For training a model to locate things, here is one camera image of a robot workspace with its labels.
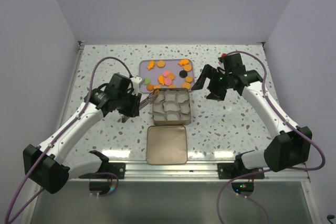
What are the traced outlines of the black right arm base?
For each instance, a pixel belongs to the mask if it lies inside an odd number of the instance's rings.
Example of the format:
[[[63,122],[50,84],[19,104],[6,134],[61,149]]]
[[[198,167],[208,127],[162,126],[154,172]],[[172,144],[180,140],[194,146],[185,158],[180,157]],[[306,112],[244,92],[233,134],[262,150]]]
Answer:
[[[217,173],[219,179],[233,179],[243,175],[248,175],[248,178],[253,176],[264,178],[261,172],[265,167],[267,164],[264,150],[249,151],[236,155],[232,163],[218,163]]]

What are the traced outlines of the orange swirl cookie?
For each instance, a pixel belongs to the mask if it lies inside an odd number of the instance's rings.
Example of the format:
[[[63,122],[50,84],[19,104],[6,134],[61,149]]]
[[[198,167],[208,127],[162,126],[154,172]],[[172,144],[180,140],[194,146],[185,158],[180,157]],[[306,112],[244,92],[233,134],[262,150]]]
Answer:
[[[152,84],[148,84],[146,88],[148,91],[152,91],[154,89],[154,86]]]

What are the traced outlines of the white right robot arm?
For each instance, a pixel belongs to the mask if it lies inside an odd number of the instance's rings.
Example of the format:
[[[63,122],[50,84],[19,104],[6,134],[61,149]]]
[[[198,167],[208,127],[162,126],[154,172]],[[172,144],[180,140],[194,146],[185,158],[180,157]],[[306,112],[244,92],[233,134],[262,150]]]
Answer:
[[[264,150],[236,155],[234,171],[238,175],[262,168],[279,172],[306,162],[312,132],[307,126],[300,127],[276,104],[266,89],[266,77],[256,70],[247,70],[239,53],[223,54],[218,61],[221,66],[217,68],[209,64],[203,67],[191,89],[200,90],[209,80],[206,98],[215,101],[223,101],[229,89],[238,92],[256,111],[272,138]]]

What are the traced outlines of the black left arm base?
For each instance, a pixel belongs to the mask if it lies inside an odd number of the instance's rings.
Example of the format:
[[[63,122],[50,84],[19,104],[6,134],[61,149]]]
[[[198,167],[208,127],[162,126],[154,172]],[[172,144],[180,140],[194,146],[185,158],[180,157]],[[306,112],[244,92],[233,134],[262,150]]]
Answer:
[[[118,179],[124,179],[126,164],[118,162],[110,162],[109,158],[98,152],[97,150],[91,150],[90,154],[96,156],[98,160],[98,167],[88,171],[85,168],[85,172],[81,172],[79,178],[81,179],[108,179],[108,173],[115,174]]]

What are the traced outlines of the green round cookie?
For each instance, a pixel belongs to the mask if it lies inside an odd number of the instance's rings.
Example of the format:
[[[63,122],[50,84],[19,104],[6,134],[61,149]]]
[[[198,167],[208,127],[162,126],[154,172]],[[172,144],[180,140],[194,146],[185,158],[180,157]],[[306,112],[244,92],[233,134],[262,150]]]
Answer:
[[[144,82],[146,85],[151,83],[151,79],[150,78],[145,78],[145,82]]]

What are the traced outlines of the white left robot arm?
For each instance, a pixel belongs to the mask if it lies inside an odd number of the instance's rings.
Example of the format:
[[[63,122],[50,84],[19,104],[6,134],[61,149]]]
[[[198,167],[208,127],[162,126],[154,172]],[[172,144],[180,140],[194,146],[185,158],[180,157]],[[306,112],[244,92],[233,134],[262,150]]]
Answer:
[[[51,137],[37,147],[28,145],[23,151],[25,174],[51,194],[60,191],[66,182],[85,174],[105,176],[109,159],[98,151],[96,162],[70,168],[64,164],[77,142],[108,113],[134,118],[139,116],[140,86],[144,80],[138,76],[128,78],[115,73],[110,82],[89,91],[83,103],[70,119]]]

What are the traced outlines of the yellow sandwich cookie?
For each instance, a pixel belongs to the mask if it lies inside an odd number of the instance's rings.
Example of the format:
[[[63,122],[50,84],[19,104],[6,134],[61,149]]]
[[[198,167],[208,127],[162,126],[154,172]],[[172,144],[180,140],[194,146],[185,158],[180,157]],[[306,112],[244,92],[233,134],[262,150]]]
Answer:
[[[159,68],[163,68],[163,67],[165,67],[165,61],[163,61],[163,60],[159,60],[159,61],[157,62],[157,66],[158,66]]]

